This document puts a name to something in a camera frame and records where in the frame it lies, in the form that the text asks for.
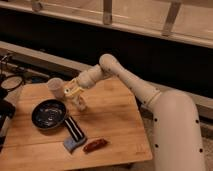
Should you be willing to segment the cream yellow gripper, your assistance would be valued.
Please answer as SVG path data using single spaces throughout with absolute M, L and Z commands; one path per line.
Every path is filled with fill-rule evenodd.
M 83 92 L 83 89 L 79 87 L 77 80 L 72 79 L 68 86 L 64 87 L 64 93 L 67 98 L 74 98 L 76 96 L 79 96 Z

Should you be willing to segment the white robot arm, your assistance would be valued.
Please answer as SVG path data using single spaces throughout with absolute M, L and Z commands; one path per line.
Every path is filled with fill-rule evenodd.
M 162 92 L 104 54 L 65 85 L 65 96 L 78 96 L 110 76 L 117 76 L 153 113 L 155 171 L 206 171 L 198 110 L 183 91 Z

